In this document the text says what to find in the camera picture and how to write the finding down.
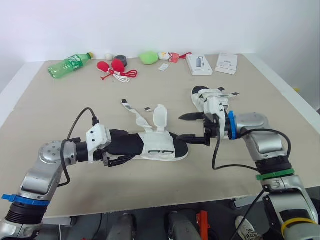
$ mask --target shoelace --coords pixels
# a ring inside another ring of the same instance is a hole
[[[247,231],[247,234],[246,234],[245,238],[247,240],[255,240],[258,237],[258,234],[254,230],[252,230],[251,228],[247,228],[246,231]]]

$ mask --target sneaker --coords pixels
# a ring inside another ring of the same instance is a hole
[[[238,216],[235,219],[235,229],[237,229],[242,221],[244,219],[243,216]],[[244,220],[244,223],[240,227],[238,234],[243,240],[258,240],[260,239],[260,236],[258,233],[256,233],[254,226],[246,219]]]

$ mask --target red ball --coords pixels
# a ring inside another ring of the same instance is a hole
[[[116,72],[123,73],[125,71],[125,66],[120,59],[114,59],[111,63],[112,69]]]
[[[97,63],[96,67],[97,67],[100,71],[106,73],[106,72],[108,72],[109,64],[106,63],[105,61],[100,61],[100,62]]]

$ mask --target table edge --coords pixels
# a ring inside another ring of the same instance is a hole
[[[308,123],[320,134],[320,114],[314,110],[286,81],[272,70],[256,54],[243,54],[259,72],[272,83],[279,92],[294,106],[294,108],[308,121]]]
[[[0,128],[43,64],[44,61],[25,63],[0,93]]]

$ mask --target green plastic bottle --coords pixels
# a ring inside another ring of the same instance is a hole
[[[71,73],[81,67],[83,67],[89,59],[92,59],[93,54],[88,52],[87,54],[76,54],[67,59],[52,65],[48,68],[48,72],[55,79],[59,79],[64,75]]]

